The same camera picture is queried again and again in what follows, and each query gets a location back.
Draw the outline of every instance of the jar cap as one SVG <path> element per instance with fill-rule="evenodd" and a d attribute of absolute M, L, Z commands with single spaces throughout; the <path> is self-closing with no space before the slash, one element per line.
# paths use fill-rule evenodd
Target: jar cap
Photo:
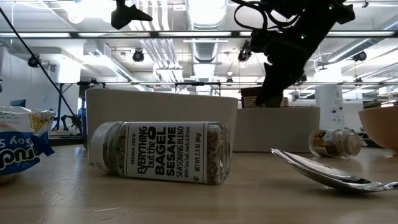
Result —
<path fill-rule="evenodd" d="M 362 138 L 352 132 L 349 129 L 346 129 L 341 132 L 341 140 L 343 143 L 344 150 L 349 153 L 351 156 L 356 156 L 359 154 L 362 148 Z"/>
<path fill-rule="evenodd" d="M 110 121 L 101 124 L 94 132 L 93 137 L 91 138 L 91 147 L 89 148 L 90 152 L 90 160 L 93 162 L 94 166 L 97 168 L 109 172 L 109 169 L 106 167 L 104 158 L 103 158 L 103 143 L 105 141 L 106 133 L 114 126 L 117 122 Z"/>

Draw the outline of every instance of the black cable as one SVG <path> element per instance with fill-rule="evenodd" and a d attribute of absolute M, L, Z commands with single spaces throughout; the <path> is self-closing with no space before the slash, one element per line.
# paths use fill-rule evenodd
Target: black cable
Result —
<path fill-rule="evenodd" d="M 257 11 L 259 11 L 261 13 L 262 18 L 264 20 L 264 22 L 262 24 L 262 29 L 263 30 L 278 28 L 279 30 L 282 31 L 284 29 L 284 27 L 288 27 L 288 26 L 293 25 L 301 16 L 301 14 L 298 14 L 291 21 L 282 22 L 282 21 L 278 21 L 277 19 L 275 19 L 275 17 L 271 14 L 271 12 L 272 12 L 272 5 L 271 4 L 268 4 L 268 3 L 262 2 L 262 1 L 248 1 L 248 2 L 246 2 L 246 1 L 242 1 L 242 0 L 232 0 L 232 2 L 235 2 L 235 3 L 239 4 L 239 6 L 236 8 L 236 10 L 234 12 L 234 20 L 237 23 L 237 25 L 239 25 L 239 26 L 241 26 L 241 27 L 243 27 L 245 29 L 261 30 L 260 28 L 255 28 L 255 27 L 244 25 L 244 24 L 242 24 L 242 23 L 240 23 L 238 21 L 238 19 L 236 18 L 236 13 L 244 6 L 250 7 L 251 9 L 255 9 L 255 10 L 257 10 Z M 271 7 L 271 8 L 269 10 L 264 10 L 260 6 Z M 276 26 L 267 27 L 268 26 L 268 22 L 267 22 L 268 18 Z"/>
<path fill-rule="evenodd" d="M 265 29 L 267 29 L 267 26 L 268 26 L 268 17 L 267 17 L 267 14 L 266 14 L 259 6 L 254 5 L 254 4 L 258 4 L 257 1 L 250 1 L 250 2 L 246 2 L 246 1 L 242 1 L 242 2 L 241 2 L 241 1 L 234 1 L 234 2 L 240 4 L 240 5 L 235 9 L 235 12 L 234 12 L 234 20 L 235 20 L 235 22 L 237 23 L 237 25 L 239 25 L 239 26 L 241 26 L 241 27 L 243 27 L 243 28 L 245 28 L 245 29 L 251 29 L 251 30 L 261 30 L 261 29 L 265 30 Z M 236 18 L 236 13 L 237 13 L 242 7 L 244 7 L 244 6 L 249 7 L 249 8 L 251 8 L 251 9 L 254 9 L 254 10 L 257 10 L 258 12 L 261 13 L 261 16 L 262 16 L 262 19 L 263 19 L 263 23 L 262 23 L 262 28 L 261 28 L 261 29 L 260 29 L 260 28 L 255 28 L 255 27 L 251 27 L 251 26 L 244 25 L 244 24 L 242 24 L 242 23 L 240 23 L 240 22 L 238 21 L 238 19 Z"/>
<path fill-rule="evenodd" d="M 42 69 L 42 71 L 44 72 L 44 75 L 48 78 L 48 80 L 50 81 L 50 83 L 54 86 L 54 88 L 57 90 L 57 92 L 60 94 L 62 100 L 65 102 L 67 108 L 69 109 L 69 111 L 71 112 L 72 116 L 77 120 L 76 115 L 74 114 L 74 112 L 72 111 L 72 109 L 70 108 L 67 100 L 65 99 L 65 97 L 63 97 L 62 92 L 58 89 L 57 85 L 53 82 L 53 80 L 50 78 L 50 75 L 47 73 L 47 71 L 45 70 L 45 68 L 43 67 L 42 63 L 40 62 L 40 60 L 36 57 L 35 54 L 33 54 L 33 51 L 27 46 L 27 44 L 25 43 L 25 41 L 22 39 L 22 37 L 19 35 L 18 31 L 15 29 L 15 27 L 12 25 L 11 21 L 8 19 L 8 17 L 6 16 L 6 13 L 4 13 L 4 11 L 2 10 L 2 7 L 0 7 L 0 13 L 2 14 L 2 16 L 4 17 L 4 19 L 6 20 L 6 22 L 8 23 L 8 25 L 10 26 L 10 28 L 12 29 L 12 31 L 15 33 L 15 35 L 17 35 L 18 39 L 21 41 L 21 43 L 24 45 L 24 47 L 26 48 L 26 50 L 30 53 L 30 55 L 32 56 L 32 58 L 34 58 L 38 63 L 40 68 Z M 81 134 L 83 134 L 83 131 L 81 129 L 81 124 L 79 122 L 78 123 L 78 127 L 79 127 L 79 131 Z"/>

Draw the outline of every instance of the spoon bowl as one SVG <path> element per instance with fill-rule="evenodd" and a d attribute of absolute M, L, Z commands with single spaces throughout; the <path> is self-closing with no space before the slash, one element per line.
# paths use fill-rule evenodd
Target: spoon bowl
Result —
<path fill-rule="evenodd" d="M 372 193 L 398 189 L 398 182 L 390 184 L 372 182 L 302 156 L 278 149 L 271 149 L 271 151 L 275 156 L 290 164 L 293 169 L 297 170 L 299 173 L 336 190 L 355 193 Z"/>

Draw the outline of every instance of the plastic bag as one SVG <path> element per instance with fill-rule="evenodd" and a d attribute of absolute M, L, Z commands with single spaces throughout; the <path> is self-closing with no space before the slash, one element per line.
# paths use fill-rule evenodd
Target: plastic bag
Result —
<path fill-rule="evenodd" d="M 0 106 L 0 184 L 54 153 L 49 144 L 53 111 Z"/>

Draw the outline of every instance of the wooden table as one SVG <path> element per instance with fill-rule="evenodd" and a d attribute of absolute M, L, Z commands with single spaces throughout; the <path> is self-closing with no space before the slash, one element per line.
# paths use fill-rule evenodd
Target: wooden table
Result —
<path fill-rule="evenodd" d="M 55 150 L 0 186 L 1 224 L 398 222 L 398 192 L 339 194 L 272 154 L 234 154 L 229 179 L 212 186 L 123 179 L 88 165 L 79 146 Z M 319 161 L 371 180 L 398 180 L 398 158 L 388 150 Z"/>

